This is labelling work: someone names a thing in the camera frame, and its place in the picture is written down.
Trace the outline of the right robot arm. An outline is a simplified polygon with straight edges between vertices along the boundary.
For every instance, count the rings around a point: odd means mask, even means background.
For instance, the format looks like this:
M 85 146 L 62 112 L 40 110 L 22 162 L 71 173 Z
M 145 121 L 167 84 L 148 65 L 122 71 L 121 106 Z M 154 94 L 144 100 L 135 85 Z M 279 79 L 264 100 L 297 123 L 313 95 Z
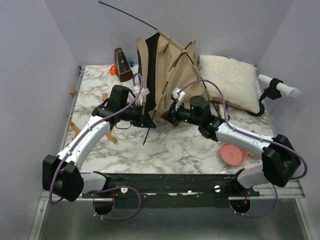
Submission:
M 224 119 L 212 115 L 210 104 L 203 96 L 193 96 L 189 105 L 176 106 L 174 101 L 169 110 L 161 115 L 175 127 L 186 122 L 198 127 L 201 135 L 215 142 L 231 144 L 257 157 L 262 163 L 243 169 L 236 174 L 236 180 L 230 183 L 230 191 L 241 196 L 253 186 L 271 183 L 285 187 L 301 165 L 301 160 L 284 135 L 276 137 L 259 135 L 228 124 Z

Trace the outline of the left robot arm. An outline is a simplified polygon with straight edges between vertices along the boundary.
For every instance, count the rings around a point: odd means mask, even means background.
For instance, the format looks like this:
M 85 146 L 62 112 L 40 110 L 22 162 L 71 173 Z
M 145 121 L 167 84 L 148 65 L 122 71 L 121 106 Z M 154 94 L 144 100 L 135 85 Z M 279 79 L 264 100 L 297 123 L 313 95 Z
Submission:
M 47 155 L 42 162 L 42 187 L 70 202 L 80 194 L 95 192 L 104 198 L 110 194 L 109 176 L 101 172 L 81 173 L 86 158 L 101 140 L 120 121 L 138 128 L 156 128 L 142 104 L 129 105 L 131 90 L 115 85 L 109 98 L 92 111 L 87 125 L 77 137 L 55 156 Z

